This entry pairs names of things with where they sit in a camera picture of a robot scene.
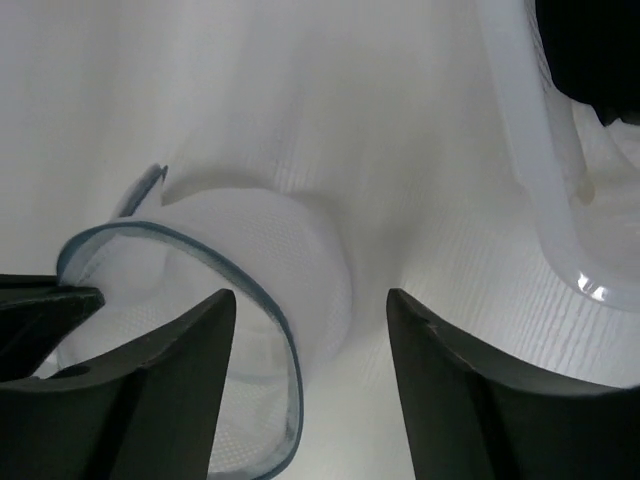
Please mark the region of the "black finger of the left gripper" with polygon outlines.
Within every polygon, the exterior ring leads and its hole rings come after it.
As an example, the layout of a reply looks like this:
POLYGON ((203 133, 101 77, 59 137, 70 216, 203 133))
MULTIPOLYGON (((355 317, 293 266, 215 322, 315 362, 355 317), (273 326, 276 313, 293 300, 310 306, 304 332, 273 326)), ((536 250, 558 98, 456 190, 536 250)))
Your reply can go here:
POLYGON ((33 375, 73 330, 104 306, 92 287, 60 285, 54 276, 1 276, 1 376, 33 375))

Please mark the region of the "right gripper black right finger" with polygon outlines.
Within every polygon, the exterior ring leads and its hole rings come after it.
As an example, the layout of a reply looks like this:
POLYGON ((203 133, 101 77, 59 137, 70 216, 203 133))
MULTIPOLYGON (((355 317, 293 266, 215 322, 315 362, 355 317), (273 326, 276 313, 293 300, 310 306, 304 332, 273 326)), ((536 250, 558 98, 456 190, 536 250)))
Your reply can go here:
POLYGON ((401 289, 386 314, 416 478, 638 478, 637 387, 527 363, 401 289))

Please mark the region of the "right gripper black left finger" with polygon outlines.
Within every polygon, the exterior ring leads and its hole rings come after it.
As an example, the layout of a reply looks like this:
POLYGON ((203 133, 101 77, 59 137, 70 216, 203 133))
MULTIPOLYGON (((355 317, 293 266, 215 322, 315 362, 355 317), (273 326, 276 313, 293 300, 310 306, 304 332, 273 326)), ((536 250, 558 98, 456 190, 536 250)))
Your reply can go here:
POLYGON ((2 477, 205 478, 235 315, 220 290, 50 377, 1 376, 2 477))

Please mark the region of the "blue trimmed mesh laundry bag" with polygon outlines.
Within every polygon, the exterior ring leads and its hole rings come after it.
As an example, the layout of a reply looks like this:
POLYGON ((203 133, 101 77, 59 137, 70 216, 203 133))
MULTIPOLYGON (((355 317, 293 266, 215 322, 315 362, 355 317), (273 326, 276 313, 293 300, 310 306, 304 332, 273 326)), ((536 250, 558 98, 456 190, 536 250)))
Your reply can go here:
POLYGON ((262 188, 213 188, 163 200, 151 166, 111 219, 59 253, 64 285, 94 287, 104 306, 55 350, 68 367, 184 314, 221 289, 236 323, 208 475, 271 479, 292 461, 310 376, 339 350, 351 321, 350 273, 319 210, 262 188))

